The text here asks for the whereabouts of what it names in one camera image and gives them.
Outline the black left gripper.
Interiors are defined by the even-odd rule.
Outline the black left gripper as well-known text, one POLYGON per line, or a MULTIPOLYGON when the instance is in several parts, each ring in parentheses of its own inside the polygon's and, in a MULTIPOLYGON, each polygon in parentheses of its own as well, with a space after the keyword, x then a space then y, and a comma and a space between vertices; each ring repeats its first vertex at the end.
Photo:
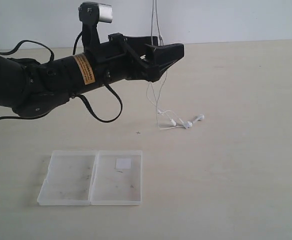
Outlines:
POLYGON ((101 43, 97 33, 92 35, 93 88, 103 83, 126 79, 157 82, 162 75, 185 55, 184 45, 174 43, 158 46, 157 36, 125 36, 114 33, 101 43))

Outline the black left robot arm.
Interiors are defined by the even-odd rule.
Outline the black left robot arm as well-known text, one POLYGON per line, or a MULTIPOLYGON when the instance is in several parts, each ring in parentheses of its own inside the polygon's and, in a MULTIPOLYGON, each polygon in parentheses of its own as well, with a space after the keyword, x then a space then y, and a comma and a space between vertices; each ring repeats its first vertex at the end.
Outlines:
POLYGON ((11 108, 17 119, 38 119, 71 98, 121 80, 157 82, 184 53, 181 43, 160 46, 156 36, 121 33, 46 63, 0 52, 0 106, 11 108))

